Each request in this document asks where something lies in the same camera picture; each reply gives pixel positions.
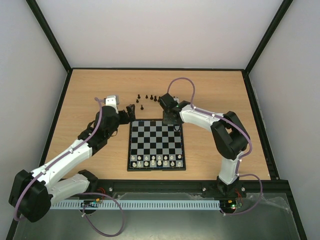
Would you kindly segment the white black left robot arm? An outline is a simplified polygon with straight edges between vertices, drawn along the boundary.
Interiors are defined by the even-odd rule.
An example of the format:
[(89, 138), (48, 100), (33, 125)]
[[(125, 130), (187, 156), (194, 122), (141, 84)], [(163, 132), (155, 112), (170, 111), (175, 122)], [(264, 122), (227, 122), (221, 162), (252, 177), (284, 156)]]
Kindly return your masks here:
[(87, 190), (93, 191), (98, 179), (86, 170), (65, 180), (62, 177), (106, 146), (120, 125), (129, 124), (135, 119), (133, 104), (121, 111), (116, 104), (101, 105), (95, 120), (65, 151), (31, 172), (24, 169), (18, 172), (8, 200), (14, 207), (14, 219), (20, 221), (18, 215), (21, 214), (23, 219), (37, 222), (52, 205)]

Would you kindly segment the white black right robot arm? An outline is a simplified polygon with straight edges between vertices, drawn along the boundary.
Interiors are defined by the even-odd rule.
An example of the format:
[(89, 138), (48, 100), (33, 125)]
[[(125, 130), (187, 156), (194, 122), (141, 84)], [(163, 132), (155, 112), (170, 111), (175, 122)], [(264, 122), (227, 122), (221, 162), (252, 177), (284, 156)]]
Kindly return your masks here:
[(158, 98), (163, 109), (163, 120), (169, 124), (193, 124), (212, 133), (217, 151), (222, 156), (217, 177), (218, 191), (229, 196), (236, 189), (241, 159), (252, 151), (252, 142), (238, 116), (209, 112), (191, 102), (178, 102), (169, 93)]

